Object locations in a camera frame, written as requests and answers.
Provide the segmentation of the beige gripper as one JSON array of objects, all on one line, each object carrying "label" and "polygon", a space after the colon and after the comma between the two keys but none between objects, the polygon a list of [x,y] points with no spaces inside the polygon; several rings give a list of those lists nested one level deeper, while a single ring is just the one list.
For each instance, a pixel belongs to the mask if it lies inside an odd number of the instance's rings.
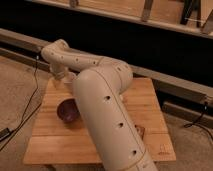
[{"label": "beige gripper", "polygon": [[71,84],[76,77],[75,73],[63,66],[51,65],[50,72],[56,80],[62,81],[64,84]]}]

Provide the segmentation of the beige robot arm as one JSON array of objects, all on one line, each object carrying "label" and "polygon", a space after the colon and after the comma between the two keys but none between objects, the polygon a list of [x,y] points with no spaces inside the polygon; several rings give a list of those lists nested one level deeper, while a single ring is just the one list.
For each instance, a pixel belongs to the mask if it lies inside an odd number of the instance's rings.
[{"label": "beige robot arm", "polygon": [[43,47],[41,55],[57,79],[70,69],[78,72],[72,93],[106,171],[158,171],[121,99],[133,80],[128,63],[73,52],[62,39]]}]

